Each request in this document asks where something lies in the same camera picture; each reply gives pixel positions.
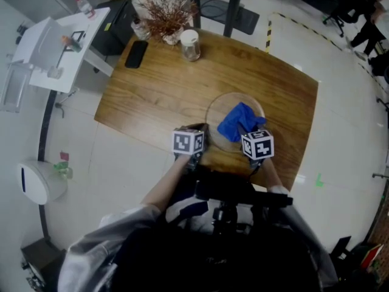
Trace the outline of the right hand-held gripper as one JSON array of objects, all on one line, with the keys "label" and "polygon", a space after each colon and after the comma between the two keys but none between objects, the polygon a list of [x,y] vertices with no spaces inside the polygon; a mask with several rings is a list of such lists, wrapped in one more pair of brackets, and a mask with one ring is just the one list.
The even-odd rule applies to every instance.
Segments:
[{"label": "right hand-held gripper", "polygon": [[248,132],[238,126],[243,154],[249,159],[251,169],[258,169],[263,161],[274,156],[274,137],[264,129]]}]

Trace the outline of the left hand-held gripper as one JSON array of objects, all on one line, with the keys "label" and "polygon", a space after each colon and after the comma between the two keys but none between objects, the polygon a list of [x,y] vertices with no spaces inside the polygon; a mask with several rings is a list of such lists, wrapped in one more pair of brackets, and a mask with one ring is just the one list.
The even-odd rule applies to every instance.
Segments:
[{"label": "left hand-held gripper", "polygon": [[181,126],[172,132],[172,152],[176,161],[180,156],[188,156],[186,169],[195,171],[209,146],[207,123]]}]

